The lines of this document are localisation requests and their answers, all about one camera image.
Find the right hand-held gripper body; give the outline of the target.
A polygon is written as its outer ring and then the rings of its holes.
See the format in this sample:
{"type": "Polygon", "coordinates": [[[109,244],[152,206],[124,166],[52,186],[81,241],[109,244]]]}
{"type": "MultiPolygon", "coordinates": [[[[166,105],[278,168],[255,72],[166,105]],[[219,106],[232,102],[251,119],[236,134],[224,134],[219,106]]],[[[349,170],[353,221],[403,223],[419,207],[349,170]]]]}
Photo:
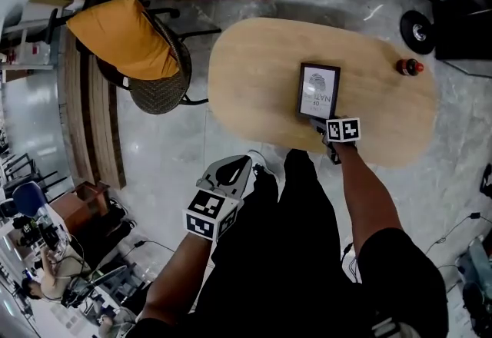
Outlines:
{"type": "Polygon", "coordinates": [[[357,148],[361,139],[360,118],[327,119],[325,129],[315,129],[322,136],[322,143],[327,147],[327,155],[332,164],[340,164],[340,158],[334,148],[336,143],[357,148]]]}

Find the brown wooden box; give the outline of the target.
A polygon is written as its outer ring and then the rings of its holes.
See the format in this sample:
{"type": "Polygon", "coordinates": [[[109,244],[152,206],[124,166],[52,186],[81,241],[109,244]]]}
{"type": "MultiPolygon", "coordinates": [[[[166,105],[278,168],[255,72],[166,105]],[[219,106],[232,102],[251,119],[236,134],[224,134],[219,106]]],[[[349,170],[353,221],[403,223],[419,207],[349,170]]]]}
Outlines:
{"type": "Polygon", "coordinates": [[[77,234],[97,217],[105,216],[109,210],[109,186],[102,182],[79,184],[72,191],[51,201],[47,205],[49,217],[56,226],[68,234],[77,234]]]}

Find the person's white left shoe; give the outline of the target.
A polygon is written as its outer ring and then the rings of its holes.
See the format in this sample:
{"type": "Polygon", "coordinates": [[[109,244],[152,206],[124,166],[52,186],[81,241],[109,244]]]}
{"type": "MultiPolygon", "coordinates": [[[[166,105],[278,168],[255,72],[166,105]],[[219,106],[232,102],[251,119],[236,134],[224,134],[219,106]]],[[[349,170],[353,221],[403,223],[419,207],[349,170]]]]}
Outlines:
{"type": "Polygon", "coordinates": [[[259,173],[259,170],[263,170],[265,173],[272,175],[274,179],[278,181],[278,176],[268,167],[266,159],[260,152],[256,150],[250,150],[247,153],[247,156],[249,156],[249,158],[252,160],[251,170],[254,175],[257,175],[259,173]]]}

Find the person's right forearm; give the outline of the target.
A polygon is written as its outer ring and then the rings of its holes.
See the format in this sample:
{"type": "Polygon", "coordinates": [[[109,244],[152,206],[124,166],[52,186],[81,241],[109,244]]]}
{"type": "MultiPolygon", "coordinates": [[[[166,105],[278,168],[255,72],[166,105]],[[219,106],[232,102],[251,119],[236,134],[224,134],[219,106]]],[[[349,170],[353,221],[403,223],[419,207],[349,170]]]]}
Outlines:
{"type": "Polygon", "coordinates": [[[397,208],[387,188],[350,145],[336,143],[341,161],[343,188],[351,218],[355,253],[375,233],[387,228],[400,230],[397,208]]]}

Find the person's black shirt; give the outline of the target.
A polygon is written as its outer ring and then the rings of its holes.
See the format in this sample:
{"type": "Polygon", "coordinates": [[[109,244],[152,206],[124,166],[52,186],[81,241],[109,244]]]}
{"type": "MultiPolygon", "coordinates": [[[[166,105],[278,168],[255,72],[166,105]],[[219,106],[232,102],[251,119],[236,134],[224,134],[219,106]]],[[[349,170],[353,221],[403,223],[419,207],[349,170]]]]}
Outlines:
{"type": "Polygon", "coordinates": [[[177,324],[144,318],[127,338],[376,338],[391,320],[396,338],[446,338],[444,281],[402,230],[389,228],[361,248],[361,282],[319,249],[292,263],[283,250],[234,248],[215,254],[195,311],[177,324]]]}

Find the person's black trousers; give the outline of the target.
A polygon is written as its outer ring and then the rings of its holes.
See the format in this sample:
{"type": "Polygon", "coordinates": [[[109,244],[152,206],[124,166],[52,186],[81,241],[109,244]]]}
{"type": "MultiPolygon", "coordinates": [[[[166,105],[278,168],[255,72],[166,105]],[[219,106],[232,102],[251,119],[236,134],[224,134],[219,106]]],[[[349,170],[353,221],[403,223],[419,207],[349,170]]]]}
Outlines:
{"type": "Polygon", "coordinates": [[[293,150],[285,182],[260,171],[212,255],[192,317],[204,338],[342,338],[352,291],[340,264],[334,208],[308,154],[293,150]]]}

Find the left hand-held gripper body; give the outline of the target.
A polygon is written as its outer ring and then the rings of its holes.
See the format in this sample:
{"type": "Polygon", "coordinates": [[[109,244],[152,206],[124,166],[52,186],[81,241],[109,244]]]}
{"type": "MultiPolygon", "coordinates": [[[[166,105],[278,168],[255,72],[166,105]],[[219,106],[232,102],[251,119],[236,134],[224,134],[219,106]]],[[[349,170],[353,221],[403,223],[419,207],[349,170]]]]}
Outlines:
{"type": "Polygon", "coordinates": [[[206,240],[219,240],[236,223],[244,205],[244,176],[240,171],[219,177],[221,180],[206,174],[199,179],[198,191],[183,211],[185,230],[206,240]]]}

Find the person's left forearm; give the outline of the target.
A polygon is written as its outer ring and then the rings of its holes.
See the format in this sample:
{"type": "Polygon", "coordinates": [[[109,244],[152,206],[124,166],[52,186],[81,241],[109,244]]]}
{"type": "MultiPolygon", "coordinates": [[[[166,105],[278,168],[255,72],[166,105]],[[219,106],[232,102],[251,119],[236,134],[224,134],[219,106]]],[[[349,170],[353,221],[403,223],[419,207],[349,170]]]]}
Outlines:
{"type": "Polygon", "coordinates": [[[203,283],[212,242],[189,233],[150,286],[142,319],[175,325],[191,310],[203,283]]]}

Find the black cabinet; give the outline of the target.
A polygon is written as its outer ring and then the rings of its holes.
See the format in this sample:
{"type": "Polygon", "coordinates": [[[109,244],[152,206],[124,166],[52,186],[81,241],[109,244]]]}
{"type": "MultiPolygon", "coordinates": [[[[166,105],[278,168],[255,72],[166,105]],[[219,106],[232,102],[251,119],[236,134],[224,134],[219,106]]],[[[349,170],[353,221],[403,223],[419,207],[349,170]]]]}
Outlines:
{"type": "Polygon", "coordinates": [[[466,75],[492,79],[492,0],[433,5],[435,58],[466,75]]]}

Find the blue chair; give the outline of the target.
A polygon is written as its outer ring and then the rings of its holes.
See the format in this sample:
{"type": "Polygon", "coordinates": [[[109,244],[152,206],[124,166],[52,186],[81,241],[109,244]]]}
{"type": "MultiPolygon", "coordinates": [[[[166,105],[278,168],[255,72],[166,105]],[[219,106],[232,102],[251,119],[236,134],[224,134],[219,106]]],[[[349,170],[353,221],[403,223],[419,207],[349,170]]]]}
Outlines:
{"type": "Polygon", "coordinates": [[[35,217],[48,203],[45,193],[34,181],[16,187],[12,199],[18,212],[30,218],[35,217]]]}

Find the black framed nature picture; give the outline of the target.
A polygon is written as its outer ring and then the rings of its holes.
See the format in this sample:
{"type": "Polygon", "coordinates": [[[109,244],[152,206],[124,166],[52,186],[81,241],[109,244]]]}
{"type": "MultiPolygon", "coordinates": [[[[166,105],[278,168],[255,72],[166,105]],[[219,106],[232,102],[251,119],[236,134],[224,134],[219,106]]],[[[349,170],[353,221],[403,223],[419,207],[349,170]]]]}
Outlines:
{"type": "Polygon", "coordinates": [[[330,65],[301,63],[297,114],[325,121],[335,116],[341,69],[330,65]]]}

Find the cola bottle red cap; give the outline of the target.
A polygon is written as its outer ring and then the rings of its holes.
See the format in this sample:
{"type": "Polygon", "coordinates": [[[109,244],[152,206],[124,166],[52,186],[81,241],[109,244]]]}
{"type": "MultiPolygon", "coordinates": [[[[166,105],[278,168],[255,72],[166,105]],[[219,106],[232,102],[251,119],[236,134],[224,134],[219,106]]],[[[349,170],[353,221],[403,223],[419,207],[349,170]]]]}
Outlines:
{"type": "Polygon", "coordinates": [[[424,71],[424,65],[414,58],[401,59],[396,65],[396,70],[404,76],[417,76],[424,71]]]}

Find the black round wheel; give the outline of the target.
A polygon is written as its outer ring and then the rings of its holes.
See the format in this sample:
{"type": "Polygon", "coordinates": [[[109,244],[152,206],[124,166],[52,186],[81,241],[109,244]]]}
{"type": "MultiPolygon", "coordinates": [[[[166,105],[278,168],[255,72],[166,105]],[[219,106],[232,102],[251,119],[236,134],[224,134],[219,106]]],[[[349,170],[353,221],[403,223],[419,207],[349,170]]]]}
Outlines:
{"type": "Polygon", "coordinates": [[[419,55],[428,55],[435,48],[434,25],[420,12],[410,10],[401,16],[400,33],[406,46],[419,55]]]}

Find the orange cushion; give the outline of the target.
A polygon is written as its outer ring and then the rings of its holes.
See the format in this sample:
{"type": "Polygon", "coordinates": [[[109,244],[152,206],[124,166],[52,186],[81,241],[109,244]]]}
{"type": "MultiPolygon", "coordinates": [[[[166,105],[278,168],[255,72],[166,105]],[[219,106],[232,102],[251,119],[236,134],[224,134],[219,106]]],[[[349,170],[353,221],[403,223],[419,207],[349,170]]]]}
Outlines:
{"type": "Polygon", "coordinates": [[[171,46],[138,0],[90,7],[70,18],[67,26],[89,51],[127,77],[153,81],[179,71],[171,46]]]}

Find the wooden coffee table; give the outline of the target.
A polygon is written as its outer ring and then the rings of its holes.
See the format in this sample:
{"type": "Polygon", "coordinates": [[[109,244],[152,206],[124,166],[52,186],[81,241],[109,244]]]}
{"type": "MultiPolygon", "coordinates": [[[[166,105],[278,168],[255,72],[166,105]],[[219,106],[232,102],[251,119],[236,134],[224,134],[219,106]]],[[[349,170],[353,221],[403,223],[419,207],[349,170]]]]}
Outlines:
{"type": "Polygon", "coordinates": [[[362,158],[404,167],[428,149],[437,116],[434,76],[404,76],[411,51],[354,31],[307,22],[249,18],[232,25],[211,52],[208,99],[238,137],[314,153],[321,136],[297,113],[301,65],[332,65],[341,77],[336,113],[359,118],[362,158]]]}

